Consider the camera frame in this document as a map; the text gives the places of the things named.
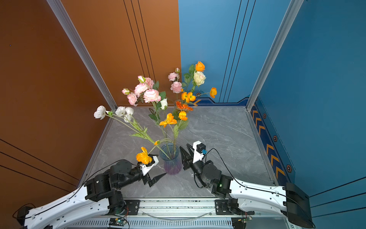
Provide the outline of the orange poppy flower stem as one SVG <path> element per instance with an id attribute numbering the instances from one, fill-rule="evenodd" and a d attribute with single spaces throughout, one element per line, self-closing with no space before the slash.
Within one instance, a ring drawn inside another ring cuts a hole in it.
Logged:
<path id="1" fill-rule="evenodd" d="M 193 94 L 193 92 L 186 92 L 184 89 L 181 89 L 181 100 L 185 104 L 196 104 L 197 98 L 202 97 L 203 95 L 209 95 L 211 98 L 215 98 L 217 96 L 217 89 L 211 88 L 208 93 L 197 93 Z"/>

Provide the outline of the orange cosmos flower stem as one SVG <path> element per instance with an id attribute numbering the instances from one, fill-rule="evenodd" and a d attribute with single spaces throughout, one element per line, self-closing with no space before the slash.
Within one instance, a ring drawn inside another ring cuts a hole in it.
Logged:
<path id="1" fill-rule="evenodd" d="M 173 128 L 171 125 L 173 124 L 176 124 L 176 120 L 173 119 L 173 115 L 172 115 L 172 112 L 171 113 L 168 113 L 168 114 L 165 114 L 165 117 L 163 118 L 162 122 L 160 123 L 159 126 L 156 126 L 157 129 L 160 129 L 162 131 L 162 133 L 160 135 L 150 135 L 150 137 L 153 139 L 153 140 L 159 140 L 159 139 L 163 139 L 163 138 L 168 138 L 170 139 L 173 143 Z"/>

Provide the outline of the white blossom spray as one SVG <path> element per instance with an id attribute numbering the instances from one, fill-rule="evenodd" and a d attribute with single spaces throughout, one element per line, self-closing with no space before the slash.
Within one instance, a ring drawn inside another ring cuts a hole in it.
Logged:
<path id="1" fill-rule="evenodd" d="M 160 150 L 162 150 L 160 145 L 162 145 L 163 143 L 172 142 L 168 138 L 153 140 L 147 133 L 148 128 L 142 127 L 133 117 L 133 114 L 134 110 L 131 107 L 120 106 L 117 108 L 115 112 L 113 112 L 113 111 L 107 111 L 106 107 L 104 106 L 99 106 L 94 112 L 93 116 L 94 118 L 100 120 L 104 119 L 105 117 L 108 117 L 123 124 L 125 127 L 128 127 L 130 130 L 132 130 L 131 134 L 132 137 L 142 138 L 152 143 L 154 145 L 152 150 L 154 150 L 155 148 L 159 148 Z"/>

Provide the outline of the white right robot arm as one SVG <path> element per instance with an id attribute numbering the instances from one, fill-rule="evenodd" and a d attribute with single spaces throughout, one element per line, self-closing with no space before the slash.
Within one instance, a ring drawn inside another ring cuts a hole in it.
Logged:
<path id="1" fill-rule="evenodd" d="M 231 214 L 267 212 L 284 217 L 296 226 L 315 228 L 309 196 L 295 184 L 264 186 L 227 176 L 212 161 L 205 161 L 209 152 L 200 141 L 179 150 L 184 170 L 192 170 L 198 187 L 210 189 L 215 197 L 224 199 Z"/>

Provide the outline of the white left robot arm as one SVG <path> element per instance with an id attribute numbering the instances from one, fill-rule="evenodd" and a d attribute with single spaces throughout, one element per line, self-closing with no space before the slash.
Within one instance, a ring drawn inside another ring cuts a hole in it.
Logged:
<path id="1" fill-rule="evenodd" d="M 25 204 L 13 218 L 23 229 L 64 229 L 84 219 L 122 213 L 127 204 L 121 188 L 138 181 L 152 187 L 164 176 L 149 177 L 149 171 L 158 162 L 156 155 L 148 165 L 139 162 L 135 167 L 128 160 L 118 160 L 92 174 L 75 191 L 49 204 L 37 208 Z"/>

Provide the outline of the purple ribbed glass vase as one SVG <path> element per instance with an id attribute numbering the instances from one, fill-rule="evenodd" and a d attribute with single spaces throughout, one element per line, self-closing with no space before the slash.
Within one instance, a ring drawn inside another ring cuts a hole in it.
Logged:
<path id="1" fill-rule="evenodd" d="M 173 143 L 161 147 L 160 158 L 164 161 L 165 172 L 169 175 L 177 175 L 183 168 L 180 150 Z"/>

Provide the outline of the yellow rose flower stem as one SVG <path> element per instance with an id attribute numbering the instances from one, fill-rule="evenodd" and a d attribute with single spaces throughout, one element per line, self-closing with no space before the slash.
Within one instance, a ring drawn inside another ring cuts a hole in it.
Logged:
<path id="1" fill-rule="evenodd" d="M 202 62 L 197 62 L 194 65 L 191 65 L 188 69 L 188 72 L 183 75 L 183 89 L 186 92 L 190 92 L 193 86 L 193 74 L 196 71 L 203 72 L 205 71 L 205 65 Z"/>

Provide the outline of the white rose flower stem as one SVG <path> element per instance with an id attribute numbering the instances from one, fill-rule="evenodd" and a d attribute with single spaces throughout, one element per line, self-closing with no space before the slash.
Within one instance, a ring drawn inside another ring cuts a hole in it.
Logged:
<path id="1" fill-rule="evenodd" d="M 165 99 L 161 100 L 161 101 L 160 101 L 160 104 L 161 104 L 160 109 L 161 109 L 161 110 L 166 110 L 166 109 L 167 109 L 167 107 L 168 107 L 167 98 L 165 98 Z"/>

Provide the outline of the orange gerbera flower stem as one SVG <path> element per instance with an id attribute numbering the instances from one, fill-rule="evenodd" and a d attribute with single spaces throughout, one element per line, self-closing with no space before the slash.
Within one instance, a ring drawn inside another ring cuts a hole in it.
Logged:
<path id="1" fill-rule="evenodd" d="M 178 154 L 178 150 L 176 149 L 176 147 L 177 147 L 177 138 L 179 136 L 179 133 L 187 128 L 188 123 L 189 123 L 188 113 L 190 111 L 193 111 L 193 108 L 190 107 L 188 104 L 185 104 L 182 102 L 182 105 L 184 106 L 185 111 L 180 112 L 178 116 L 173 115 L 173 112 L 172 112 L 173 119 L 176 120 L 176 124 L 171 125 L 173 128 L 173 137 L 174 137 L 173 149 L 174 149 L 175 154 Z"/>

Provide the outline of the small pink rose spray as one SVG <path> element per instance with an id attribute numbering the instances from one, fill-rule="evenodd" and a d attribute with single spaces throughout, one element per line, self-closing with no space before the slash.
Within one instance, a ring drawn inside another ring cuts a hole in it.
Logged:
<path id="1" fill-rule="evenodd" d="M 124 88 L 122 93 L 127 97 L 131 106 L 138 106 L 139 103 L 144 103 L 143 94 L 137 94 L 128 88 Z"/>

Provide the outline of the pink white bouquet spray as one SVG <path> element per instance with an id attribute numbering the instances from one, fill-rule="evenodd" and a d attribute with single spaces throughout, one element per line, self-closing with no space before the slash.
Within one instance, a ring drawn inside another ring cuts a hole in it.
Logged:
<path id="1" fill-rule="evenodd" d="M 166 98 L 165 92 L 159 92 L 159 83 L 154 82 L 153 79 L 143 76 L 138 76 L 139 84 L 133 89 L 137 94 L 143 94 L 144 103 L 147 105 L 152 105 L 150 109 L 150 114 L 148 115 L 157 126 L 162 122 L 160 117 L 161 104 L 160 101 Z"/>

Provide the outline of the pink peony flower stem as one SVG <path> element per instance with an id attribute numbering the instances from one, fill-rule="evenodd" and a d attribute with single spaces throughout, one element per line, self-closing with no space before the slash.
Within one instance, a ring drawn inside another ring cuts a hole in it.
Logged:
<path id="1" fill-rule="evenodd" d="M 174 102 L 178 99 L 178 95 L 182 93 L 183 85 L 180 82 L 180 69 L 176 68 L 174 72 L 168 75 L 168 80 L 171 82 L 170 90 L 172 92 L 172 96 L 169 97 L 171 102 Z"/>

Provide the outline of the cream rose flower stem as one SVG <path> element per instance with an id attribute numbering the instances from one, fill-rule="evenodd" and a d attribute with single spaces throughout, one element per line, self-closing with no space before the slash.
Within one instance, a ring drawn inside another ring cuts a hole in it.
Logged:
<path id="1" fill-rule="evenodd" d="M 195 90 L 196 87 L 199 87 L 205 83 L 206 76 L 203 72 L 196 71 L 193 74 L 193 86 L 191 88 L 191 92 Z"/>

